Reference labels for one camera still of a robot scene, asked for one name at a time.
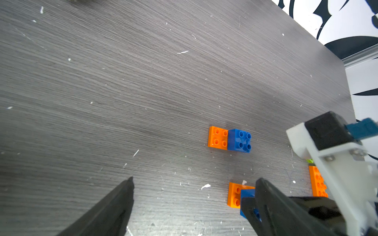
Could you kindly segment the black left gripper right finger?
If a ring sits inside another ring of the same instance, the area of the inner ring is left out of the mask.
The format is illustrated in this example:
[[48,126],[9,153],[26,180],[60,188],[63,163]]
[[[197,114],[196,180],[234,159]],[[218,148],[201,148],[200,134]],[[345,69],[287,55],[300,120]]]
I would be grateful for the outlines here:
[[309,214],[316,197],[288,197],[269,181],[256,182],[257,208],[268,236],[326,236],[328,229]]

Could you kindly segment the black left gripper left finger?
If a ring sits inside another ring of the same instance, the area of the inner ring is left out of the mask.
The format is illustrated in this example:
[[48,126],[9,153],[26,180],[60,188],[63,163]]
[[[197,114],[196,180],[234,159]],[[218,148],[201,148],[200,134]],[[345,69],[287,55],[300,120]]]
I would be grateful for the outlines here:
[[134,204],[133,177],[121,182],[60,236],[124,236]]

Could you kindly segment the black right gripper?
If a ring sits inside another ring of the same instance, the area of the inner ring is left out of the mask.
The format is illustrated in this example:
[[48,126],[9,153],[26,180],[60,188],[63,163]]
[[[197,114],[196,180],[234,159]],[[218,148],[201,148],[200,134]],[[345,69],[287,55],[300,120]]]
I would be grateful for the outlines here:
[[[378,167],[364,160],[365,148],[356,143],[317,150],[313,142],[294,145],[302,158],[311,158],[324,178],[332,197],[316,197],[309,214],[327,229],[327,236],[375,236],[378,233]],[[259,236],[262,221],[242,209]]]

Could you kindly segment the blue square lego brick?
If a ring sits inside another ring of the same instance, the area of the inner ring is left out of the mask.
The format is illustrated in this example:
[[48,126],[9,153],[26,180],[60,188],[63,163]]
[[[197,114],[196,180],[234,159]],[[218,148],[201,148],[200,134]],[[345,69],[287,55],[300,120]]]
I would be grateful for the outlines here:
[[233,129],[228,131],[227,150],[250,153],[251,134],[249,132]]

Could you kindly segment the small orange lego brick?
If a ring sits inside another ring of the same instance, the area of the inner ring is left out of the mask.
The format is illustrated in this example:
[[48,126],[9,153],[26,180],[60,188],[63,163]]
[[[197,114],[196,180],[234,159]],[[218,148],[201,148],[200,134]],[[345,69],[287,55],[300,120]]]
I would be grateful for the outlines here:
[[208,147],[227,150],[228,130],[211,126],[209,128]]

